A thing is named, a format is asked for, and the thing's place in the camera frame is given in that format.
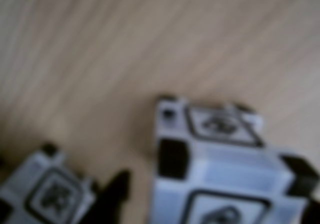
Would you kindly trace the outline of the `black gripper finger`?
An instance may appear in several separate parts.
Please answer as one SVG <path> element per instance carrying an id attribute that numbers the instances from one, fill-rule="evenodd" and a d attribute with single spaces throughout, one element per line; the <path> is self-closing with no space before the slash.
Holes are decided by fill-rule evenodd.
<path id="1" fill-rule="evenodd" d="M 99 197 L 98 224 L 119 224 L 123 204 L 130 197 L 131 172 L 117 173 Z"/>

